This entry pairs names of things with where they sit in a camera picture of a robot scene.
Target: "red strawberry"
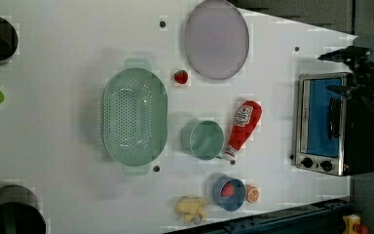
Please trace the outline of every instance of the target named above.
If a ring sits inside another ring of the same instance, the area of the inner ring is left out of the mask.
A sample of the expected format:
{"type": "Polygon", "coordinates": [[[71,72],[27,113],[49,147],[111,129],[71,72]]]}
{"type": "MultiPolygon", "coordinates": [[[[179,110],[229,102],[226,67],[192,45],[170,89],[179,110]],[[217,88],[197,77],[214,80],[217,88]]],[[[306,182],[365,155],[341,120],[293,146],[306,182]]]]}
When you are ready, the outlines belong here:
{"type": "Polygon", "coordinates": [[[221,196],[222,197],[231,197],[236,194],[235,186],[233,183],[228,182],[224,185],[223,189],[221,189],[221,196]]]}
{"type": "Polygon", "coordinates": [[[180,70],[180,71],[177,71],[175,74],[174,74],[174,80],[181,84],[181,85],[184,85],[185,83],[187,83],[187,80],[188,80],[188,73],[186,71],[183,71],[183,70],[180,70]]]}

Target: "white table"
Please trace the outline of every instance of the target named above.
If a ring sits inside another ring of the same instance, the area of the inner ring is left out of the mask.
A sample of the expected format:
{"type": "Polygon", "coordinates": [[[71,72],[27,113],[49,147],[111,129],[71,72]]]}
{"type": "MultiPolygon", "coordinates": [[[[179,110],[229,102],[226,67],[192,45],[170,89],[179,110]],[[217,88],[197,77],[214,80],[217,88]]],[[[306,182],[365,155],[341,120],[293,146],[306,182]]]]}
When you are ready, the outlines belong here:
{"type": "Polygon", "coordinates": [[[192,70],[182,47],[185,21],[201,1],[3,1],[0,16],[19,31],[19,51],[0,66],[0,185],[34,190],[49,233],[160,233],[186,228],[173,212],[184,195],[207,196],[220,174],[257,185],[256,204],[208,222],[263,214],[350,193],[348,177],[296,169],[296,82],[301,73],[346,71],[316,56],[352,44],[353,36],[241,10],[250,31],[242,71],[214,82],[192,70]],[[159,27],[160,20],[168,24],[159,27]],[[103,89],[130,57],[149,59],[168,91],[168,143],[158,173],[124,176],[100,134],[103,89]],[[176,86],[174,69],[191,82],[176,86]],[[217,121],[229,137],[242,100],[263,116],[236,166],[200,162],[180,151],[179,130],[192,118],[217,121]]]}

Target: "purple plate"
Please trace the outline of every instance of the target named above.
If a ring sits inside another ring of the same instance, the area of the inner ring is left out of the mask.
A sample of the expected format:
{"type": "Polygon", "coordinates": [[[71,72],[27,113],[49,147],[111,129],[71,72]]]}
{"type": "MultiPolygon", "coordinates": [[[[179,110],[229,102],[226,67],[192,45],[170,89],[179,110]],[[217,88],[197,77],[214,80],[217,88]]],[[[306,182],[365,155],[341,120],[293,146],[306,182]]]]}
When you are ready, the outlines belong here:
{"type": "Polygon", "coordinates": [[[192,12],[185,50],[193,68],[212,79],[234,76],[248,53],[248,30],[238,9],[224,0],[207,0],[192,12]]]}

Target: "ketchup bottle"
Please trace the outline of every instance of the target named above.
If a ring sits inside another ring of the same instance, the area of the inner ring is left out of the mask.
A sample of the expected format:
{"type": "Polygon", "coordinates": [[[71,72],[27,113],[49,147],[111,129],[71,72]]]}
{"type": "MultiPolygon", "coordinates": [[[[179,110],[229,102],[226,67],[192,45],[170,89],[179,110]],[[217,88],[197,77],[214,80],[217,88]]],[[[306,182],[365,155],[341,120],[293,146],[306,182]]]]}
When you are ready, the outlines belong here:
{"type": "Polygon", "coordinates": [[[253,133],[261,116],[262,107],[253,100],[246,101],[239,108],[227,150],[224,152],[224,158],[229,160],[232,165],[236,163],[237,153],[253,133]]]}

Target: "bottle label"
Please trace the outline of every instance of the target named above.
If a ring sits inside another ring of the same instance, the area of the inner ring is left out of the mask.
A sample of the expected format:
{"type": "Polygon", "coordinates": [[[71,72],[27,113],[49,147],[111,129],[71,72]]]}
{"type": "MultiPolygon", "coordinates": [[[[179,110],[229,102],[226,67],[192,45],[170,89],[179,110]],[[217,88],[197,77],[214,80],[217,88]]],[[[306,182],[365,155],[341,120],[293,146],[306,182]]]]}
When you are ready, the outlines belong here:
{"type": "Polygon", "coordinates": [[[253,112],[253,107],[248,105],[242,105],[236,115],[235,125],[239,127],[244,127],[246,124],[250,123],[251,113],[253,112]]]}
{"type": "Polygon", "coordinates": [[[238,152],[239,150],[233,148],[231,145],[228,145],[225,153],[235,157],[238,152]]]}

